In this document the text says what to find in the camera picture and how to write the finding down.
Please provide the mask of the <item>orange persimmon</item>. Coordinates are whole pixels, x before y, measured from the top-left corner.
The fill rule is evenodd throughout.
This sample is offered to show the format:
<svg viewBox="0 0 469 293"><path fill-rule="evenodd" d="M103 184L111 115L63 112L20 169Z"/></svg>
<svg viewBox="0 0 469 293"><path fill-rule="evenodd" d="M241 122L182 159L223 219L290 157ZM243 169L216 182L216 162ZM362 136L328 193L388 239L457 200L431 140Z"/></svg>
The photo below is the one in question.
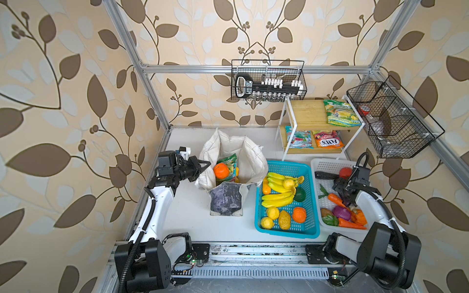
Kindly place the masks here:
<svg viewBox="0 0 469 293"><path fill-rule="evenodd" d="M218 163L213 168L216 179L223 180L230 176L230 169L225 163Z"/></svg>

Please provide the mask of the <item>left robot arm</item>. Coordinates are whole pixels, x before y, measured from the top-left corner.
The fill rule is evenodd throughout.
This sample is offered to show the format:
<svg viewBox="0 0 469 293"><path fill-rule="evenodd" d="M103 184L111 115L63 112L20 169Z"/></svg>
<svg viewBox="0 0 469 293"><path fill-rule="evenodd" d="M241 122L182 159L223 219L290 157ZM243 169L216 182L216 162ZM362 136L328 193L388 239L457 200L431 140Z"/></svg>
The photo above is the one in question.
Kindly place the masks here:
<svg viewBox="0 0 469 293"><path fill-rule="evenodd" d="M184 146L158 155L155 174L144 187L147 202L139 224L128 243L116 248L118 292L165 289L172 281L173 268L193 259L188 233L164 237L162 232L179 184L184 180L195 182L210 165L191 155L190 148Z"/></svg>

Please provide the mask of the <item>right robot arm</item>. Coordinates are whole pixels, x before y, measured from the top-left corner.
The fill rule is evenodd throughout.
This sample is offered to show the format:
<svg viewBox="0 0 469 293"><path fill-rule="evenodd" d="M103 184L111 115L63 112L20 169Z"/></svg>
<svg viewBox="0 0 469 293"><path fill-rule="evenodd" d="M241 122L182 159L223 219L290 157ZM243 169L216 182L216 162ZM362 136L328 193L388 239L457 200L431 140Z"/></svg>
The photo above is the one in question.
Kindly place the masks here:
<svg viewBox="0 0 469 293"><path fill-rule="evenodd" d="M398 224L369 179L369 168L355 165L349 178L335 180L336 188L348 202L364 208L370 227L360 242L332 233L322 254L331 263L348 260L383 289L408 289L415 277L421 241Z"/></svg>

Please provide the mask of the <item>cream canvas grocery bag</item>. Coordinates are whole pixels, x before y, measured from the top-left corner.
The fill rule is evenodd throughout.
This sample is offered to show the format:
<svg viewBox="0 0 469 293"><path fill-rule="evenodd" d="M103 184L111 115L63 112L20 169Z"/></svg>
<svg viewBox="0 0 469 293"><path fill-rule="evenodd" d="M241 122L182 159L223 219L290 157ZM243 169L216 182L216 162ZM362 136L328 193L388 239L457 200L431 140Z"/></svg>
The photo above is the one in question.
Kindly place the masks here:
<svg viewBox="0 0 469 293"><path fill-rule="evenodd" d="M195 181L210 196L210 215L241 217L249 186L259 187L267 175L262 146L247 136L230 136L217 129L199 158L210 163Z"/></svg>

